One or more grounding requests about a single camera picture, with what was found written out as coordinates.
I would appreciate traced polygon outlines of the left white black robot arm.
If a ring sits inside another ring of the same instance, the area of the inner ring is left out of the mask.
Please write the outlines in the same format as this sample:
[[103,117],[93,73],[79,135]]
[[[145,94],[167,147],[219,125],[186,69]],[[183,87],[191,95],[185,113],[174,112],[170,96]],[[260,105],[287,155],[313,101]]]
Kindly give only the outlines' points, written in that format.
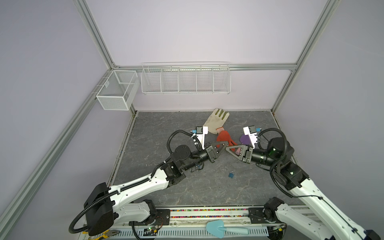
[[[177,134],[190,137],[196,151],[192,152],[187,145],[172,150],[171,141]],[[144,200],[136,204],[134,201],[178,184],[186,178],[185,171],[189,169],[198,168],[206,161],[215,162],[228,145],[227,141],[221,141],[203,146],[197,134],[176,130],[166,143],[169,156],[150,174],[110,187],[107,183],[98,184],[84,203],[83,210],[70,223],[69,233],[86,232],[95,236],[118,222],[150,223],[157,215],[153,202]]]

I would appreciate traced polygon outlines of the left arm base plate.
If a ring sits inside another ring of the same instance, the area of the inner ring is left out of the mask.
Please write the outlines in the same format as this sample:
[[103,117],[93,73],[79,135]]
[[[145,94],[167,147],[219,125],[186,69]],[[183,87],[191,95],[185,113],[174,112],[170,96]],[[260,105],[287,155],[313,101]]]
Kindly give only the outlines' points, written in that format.
[[157,213],[150,215],[143,222],[134,222],[135,226],[168,226],[171,220],[170,209],[157,209]]

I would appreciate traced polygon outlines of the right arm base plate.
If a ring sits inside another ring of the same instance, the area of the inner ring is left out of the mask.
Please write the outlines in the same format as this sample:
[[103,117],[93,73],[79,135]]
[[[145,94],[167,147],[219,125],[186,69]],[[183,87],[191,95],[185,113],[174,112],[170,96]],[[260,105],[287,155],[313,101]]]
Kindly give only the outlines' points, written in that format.
[[249,208],[248,217],[252,224],[283,224],[278,220],[275,211],[265,208]]

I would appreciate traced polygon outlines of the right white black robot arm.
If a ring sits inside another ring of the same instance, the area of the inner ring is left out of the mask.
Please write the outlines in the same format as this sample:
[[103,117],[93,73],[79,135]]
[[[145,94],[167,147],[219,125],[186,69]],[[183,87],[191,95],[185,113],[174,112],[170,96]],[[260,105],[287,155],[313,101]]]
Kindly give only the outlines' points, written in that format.
[[262,165],[276,185],[289,198],[300,199],[321,221],[311,219],[297,212],[279,198],[272,198],[264,205],[264,219],[280,221],[310,238],[311,240],[379,240],[374,230],[366,230],[344,214],[322,193],[309,175],[291,157],[294,149],[286,135],[279,129],[270,128],[260,132],[263,136],[276,132],[278,138],[269,140],[266,148],[256,149],[247,145],[228,146],[227,152],[236,159],[250,164]]

